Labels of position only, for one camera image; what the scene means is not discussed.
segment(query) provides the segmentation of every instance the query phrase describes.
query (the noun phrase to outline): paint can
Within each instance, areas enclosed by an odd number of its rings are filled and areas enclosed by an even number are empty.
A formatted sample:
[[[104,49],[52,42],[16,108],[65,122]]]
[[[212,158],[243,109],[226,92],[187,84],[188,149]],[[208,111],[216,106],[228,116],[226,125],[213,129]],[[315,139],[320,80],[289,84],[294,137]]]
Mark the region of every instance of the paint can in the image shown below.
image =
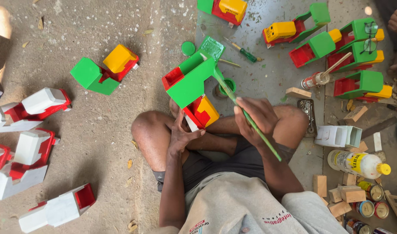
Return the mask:
[[[224,81],[226,82],[227,86],[234,92],[236,92],[236,83],[234,80],[232,80],[231,78],[225,78]],[[228,95],[227,93],[224,91],[223,87],[218,84],[215,87],[215,93],[216,96],[219,98],[227,98]]]
[[[353,210],[357,211],[365,218],[372,217],[375,213],[375,206],[373,202],[369,200],[353,202],[350,203],[350,205],[352,206]]]
[[[384,202],[373,202],[375,206],[375,216],[379,219],[386,219],[389,215],[389,206]]]
[[[325,85],[326,83],[328,83],[330,81],[330,75],[326,74],[323,77],[321,77],[321,75],[323,75],[324,72],[316,72],[314,74],[312,74],[312,76],[307,77],[305,79],[303,79],[301,81],[301,87],[303,89],[310,89],[310,88],[314,88],[320,85]]]
[[[393,234],[390,231],[386,231],[385,229],[378,227],[375,230],[373,230],[373,234]]]
[[[379,184],[372,184],[367,181],[360,181],[357,186],[366,191],[366,197],[375,202],[380,201],[383,196],[383,188]]]
[[[357,219],[346,219],[346,231],[350,234],[372,234],[372,228]]]

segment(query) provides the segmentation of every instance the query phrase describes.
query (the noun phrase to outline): green screwdriver handle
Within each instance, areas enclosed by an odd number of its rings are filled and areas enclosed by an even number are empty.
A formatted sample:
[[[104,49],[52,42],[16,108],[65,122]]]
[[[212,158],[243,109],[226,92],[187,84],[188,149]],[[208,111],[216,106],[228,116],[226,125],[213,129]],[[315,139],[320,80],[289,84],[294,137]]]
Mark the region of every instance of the green screwdriver handle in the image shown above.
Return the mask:
[[[256,57],[253,56],[251,53],[247,52],[245,49],[241,48],[240,53],[244,56],[246,56],[250,61],[256,62]]]

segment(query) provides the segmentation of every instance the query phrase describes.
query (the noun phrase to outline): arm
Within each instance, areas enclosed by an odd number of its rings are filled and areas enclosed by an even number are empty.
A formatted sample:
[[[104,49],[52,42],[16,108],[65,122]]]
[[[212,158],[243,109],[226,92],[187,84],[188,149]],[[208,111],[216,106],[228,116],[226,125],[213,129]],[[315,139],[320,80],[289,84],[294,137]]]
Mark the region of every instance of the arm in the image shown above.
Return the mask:
[[[164,186],[160,201],[160,227],[175,226],[181,229],[184,225],[186,215],[181,153],[191,140],[205,133],[204,130],[185,132],[182,127],[183,118],[184,111],[180,109],[171,128],[171,141],[167,150]]]
[[[269,101],[266,98],[253,99],[248,97],[238,97],[236,101],[240,107],[248,112],[280,155],[278,145],[272,137],[278,117]],[[235,106],[236,123],[239,126],[240,133],[258,149],[258,152],[262,156],[266,184],[272,195],[281,201],[282,197],[287,193],[303,192],[304,188],[288,164],[284,160],[279,162],[258,133],[248,124],[240,107]]]

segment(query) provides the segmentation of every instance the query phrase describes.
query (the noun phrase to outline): screwdriver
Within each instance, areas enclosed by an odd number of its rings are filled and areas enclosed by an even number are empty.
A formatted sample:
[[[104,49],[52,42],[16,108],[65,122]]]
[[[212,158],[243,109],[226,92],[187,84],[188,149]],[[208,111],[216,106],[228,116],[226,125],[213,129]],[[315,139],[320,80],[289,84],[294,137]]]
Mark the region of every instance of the screwdriver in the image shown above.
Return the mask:
[[[256,57],[253,56],[251,53],[247,52],[245,49],[240,48],[238,45],[236,45],[235,43],[233,43],[231,40],[227,39],[226,37],[223,37],[225,40],[227,40],[228,42],[230,42],[234,47],[236,47],[240,53],[244,56],[246,56],[250,61],[252,62],[256,62]]]

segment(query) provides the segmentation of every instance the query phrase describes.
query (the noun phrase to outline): knee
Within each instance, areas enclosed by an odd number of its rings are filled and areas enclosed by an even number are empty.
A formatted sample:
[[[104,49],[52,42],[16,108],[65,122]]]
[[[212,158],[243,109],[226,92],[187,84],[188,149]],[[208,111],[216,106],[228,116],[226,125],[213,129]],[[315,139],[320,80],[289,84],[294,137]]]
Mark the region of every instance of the knee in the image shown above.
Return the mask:
[[[131,126],[132,136],[137,139],[141,134],[148,133],[160,119],[158,111],[147,111],[139,114]]]

